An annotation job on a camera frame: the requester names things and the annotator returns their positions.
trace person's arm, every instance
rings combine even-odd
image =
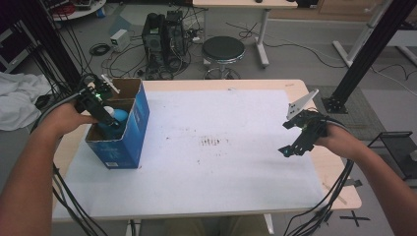
[[[320,138],[317,145],[355,161],[377,196],[395,235],[417,235],[417,195],[379,155],[334,125],[328,125],[328,137]]]
[[[94,123],[70,103],[54,109],[30,134],[0,195],[0,235],[50,235],[52,161],[58,140]]]

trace white cloth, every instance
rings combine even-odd
[[[10,75],[0,72],[0,130],[23,128],[40,116],[34,105],[51,86],[46,78],[35,75]]]

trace person's hand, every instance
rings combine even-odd
[[[355,160],[358,151],[365,148],[359,140],[344,129],[328,124],[328,136],[319,138],[315,145],[328,148],[334,154]]]
[[[36,129],[48,132],[59,139],[80,125],[96,122],[93,117],[78,113],[73,103],[64,103],[48,114]]]

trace blue box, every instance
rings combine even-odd
[[[129,112],[126,130],[120,140],[105,140],[97,125],[91,125],[86,142],[108,169],[138,168],[147,131],[149,106],[140,79],[114,79],[120,89],[105,105]]]

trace round stool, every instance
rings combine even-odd
[[[217,63],[219,67],[209,69],[203,80],[209,79],[240,79],[240,75],[226,64],[235,63],[245,54],[245,45],[238,39],[229,36],[215,36],[203,43],[203,57]]]

